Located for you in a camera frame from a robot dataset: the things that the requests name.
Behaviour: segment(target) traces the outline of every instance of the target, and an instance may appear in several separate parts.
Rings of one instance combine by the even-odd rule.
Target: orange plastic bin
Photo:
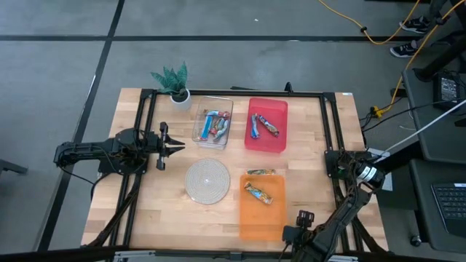
[[[250,182],[273,198],[268,205],[244,189]],[[285,178],[281,175],[242,175],[240,179],[240,238],[281,241],[286,225]]]

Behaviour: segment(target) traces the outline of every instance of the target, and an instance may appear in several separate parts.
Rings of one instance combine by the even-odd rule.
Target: concrete floor
[[[106,36],[117,2],[3,0],[0,39],[1,35]],[[328,3],[367,25],[375,36],[390,35],[412,7],[364,0]],[[415,14],[426,9],[427,5],[421,5]],[[455,19],[449,26],[455,26]],[[123,7],[116,35],[360,36],[360,32],[317,1],[133,0]],[[0,253],[27,252],[34,247],[59,175],[52,163],[55,147],[73,136],[103,44],[0,41],[0,60],[4,61],[0,64],[0,158],[29,166],[26,176],[1,175]],[[84,141],[107,138],[120,88],[156,87],[150,71],[183,61],[188,65],[192,89],[234,85],[282,90],[290,81],[295,90],[352,92],[362,117],[370,106],[390,101],[389,91],[407,63],[389,54],[388,48],[395,44],[399,43],[380,47],[367,42],[114,41]],[[425,50],[414,64],[425,65],[442,49]],[[402,101],[389,114],[406,107],[407,101]],[[411,118],[402,115],[368,132],[368,145],[384,149],[411,134],[400,126],[413,128]],[[95,180],[96,167],[95,162],[79,163],[74,172]],[[89,190],[87,183],[71,179],[51,249],[79,246],[90,205]],[[438,252],[429,245],[410,246],[408,237],[417,230],[414,214],[384,206],[380,209],[391,251],[466,260],[466,255]]]

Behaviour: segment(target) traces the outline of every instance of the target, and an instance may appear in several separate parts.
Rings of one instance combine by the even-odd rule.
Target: sneaker
[[[390,53],[396,57],[412,57],[416,52],[417,48],[413,48],[411,43],[390,48]]]
[[[404,31],[410,31],[414,33],[427,33],[429,31],[429,21],[424,17],[411,19],[405,24],[400,22],[400,26]]]

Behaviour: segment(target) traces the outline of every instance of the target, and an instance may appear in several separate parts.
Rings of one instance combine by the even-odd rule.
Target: wooden table
[[[131,128],[141,89],[122,89],[110,136]],[[294,225],[299,210],[315,213],[313,228],[324,223],[335,210],[331,180],[325,171],[326,150],[320,104],[317,98],[273,98],[288,102],[288,140],[281,154],[249,151],[244,137],[250,97],[230,96],[234,101],[229,141],[226,149],[200,148],[191,139],[197,105],[201,96],[193,96],[189,112],[175,111],[170,97],[157,96],[153,130],[167,122],[170,137],[186,143],[186,149],[165,159],[166,170],[159,171],[157,155],[151,155],[139,193],[131,248],[174,250],[242,250],[280,252],[283,242],[243,241],[239,236],[240,176],[246,169],[275,168],[285,177],[288,224]],[[363,150],[355,102],[350,93],[336,93],[341,130],[347,150]],[[331,108],[327,105],[329,119]],[[336,136],[331,123],[332,141]],[[192,201],[184,187],[188,168],[199,159],[213,158],[222,162],[231,176],[228,194],[219,203],[201,205]],[[92,241],[115,212],[122,176],[111,174],[96,187],[82,244]],[[363,225],[379,245],[387,248],[382,219],[376,197],[358,213]],[[125,222],[119,230],[122,243]],[[348,227],[350,246],[354,248]]]

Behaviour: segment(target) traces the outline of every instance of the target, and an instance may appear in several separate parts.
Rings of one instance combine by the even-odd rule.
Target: clear plastic bin
[[[226,127],[225,133],[218,140],[214,140],[214,135],[209,133],[206,140],[201,139],[202,131],[206,121],[206,111],[220,111],[228,112],[228,126]],[[214,149],[225,149],[226,142],[228,141],[228,134],[230,131],[230,124],[233,113],[233,100],[228,98],[218,98],[206,96],[201,98],[199,107],[197,108],[196,119],[194,121],[194,128],[192,130],[192,140],[197,143],[198,146]],[[218,117],[213,117],[211,127],[216,122]]]

